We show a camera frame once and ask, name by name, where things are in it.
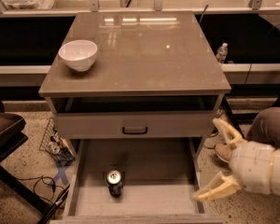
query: ceramic bowl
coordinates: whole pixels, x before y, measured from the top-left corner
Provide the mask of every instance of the ceramic bowl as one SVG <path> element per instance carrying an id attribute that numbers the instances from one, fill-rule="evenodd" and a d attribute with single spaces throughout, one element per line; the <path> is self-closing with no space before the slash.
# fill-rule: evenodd
<path id="1" fill-rule="evenodd" d="M 89 40 L 76 40 L 64 44 L 59 56 L 64 63 L 77 71 L 87 71 L 96 60 L 97 46 Z"/>

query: plastic bottle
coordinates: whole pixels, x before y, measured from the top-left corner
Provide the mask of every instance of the plastic bottle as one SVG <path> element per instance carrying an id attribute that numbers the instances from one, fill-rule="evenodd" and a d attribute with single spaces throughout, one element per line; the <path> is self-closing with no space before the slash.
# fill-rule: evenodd
<path id="1" fill-rule="evenodd" d="M 216 58 L 219 63 L 224 63 L 228 54 L 228 44 L 223 43 L 221 47 L 217 49 Z"/>

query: soda can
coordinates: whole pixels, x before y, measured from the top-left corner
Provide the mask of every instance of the soda can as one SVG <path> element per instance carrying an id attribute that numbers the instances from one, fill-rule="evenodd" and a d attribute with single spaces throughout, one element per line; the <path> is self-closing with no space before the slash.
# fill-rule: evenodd
<path id="1" fill-rule="evenodd" d="M 106 177 L 106 184 L 112 196 L 117 197 L 123 192 L 122 175 L 120 171 L 113 170 Z"/>

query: terrazzo floor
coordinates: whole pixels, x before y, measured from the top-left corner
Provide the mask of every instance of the terrazzo floor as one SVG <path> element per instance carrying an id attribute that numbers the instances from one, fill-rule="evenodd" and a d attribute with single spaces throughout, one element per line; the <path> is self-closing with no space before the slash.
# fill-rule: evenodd
<path id="1" fill-rule="evenodd" d="M 239 112 L 249 110 L 261 110 L 271 105 L 271 101 L 247 101 L 235 100 L 232 108 Z M 32 178 L 36 176 L 55 177 L 58 174 L 55 160 L 46 152 L 39 150 L 43 136 L 49 123 L 50 112 L 45 102 L 5 102 L 6 112 L 17 113 L 24 117 L 27 124 L 23 132 L 28 136 L 21 147 L 12 153 L 1 164 L 17 178 Z M 249 125 L 241 125 L 243 133 L 246 133 Z M 216 143 L 223 142 L 219 134 L 206 139 L 204 148 L 198 159 L 202 186 L 218 172 L 229 174 L 227 164 L 217 158 L 213 149 Z M 73 164 L 66 170 L 66 178 L 70 180 L 73 172 Z M 24 185 L 32 189 L 35 181 L 23 181 Z M 66 187 L 61 179 L 57 185 Z M 46 184 L 39 184 L 37 194 L 51 198 L 52 191 Z M 224 224 L 280 224 L 280 196 L 261 195 L 239 191 L 236 194 L 221 200 L 205 204 L 206 211 L 213 217 L 221 217 Z M 62 217 L 63 210 L 59 210 L 55 218 Z M 40 213 L 28 204 L 22 197 L 0 181 L 0 224 L 33 224 L 41 218 Z"/>

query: white robotic arm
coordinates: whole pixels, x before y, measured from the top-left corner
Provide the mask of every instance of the white robotic arm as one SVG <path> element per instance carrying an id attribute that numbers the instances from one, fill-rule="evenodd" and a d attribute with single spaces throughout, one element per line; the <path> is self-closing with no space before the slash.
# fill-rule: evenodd
<path id="1" fill-rule="evenodd" d="M 221 172 L 218 173 L 208 185 L 194 192 L 192 198 L 206 202 L 229 196 L 240 189 L 280 195 L 280 149 L 247 142 L 222 119 L 214 119 L 213 122 L 223 133 L 231 149 L 229 166 L 232 175 L 224 176 Z"/>

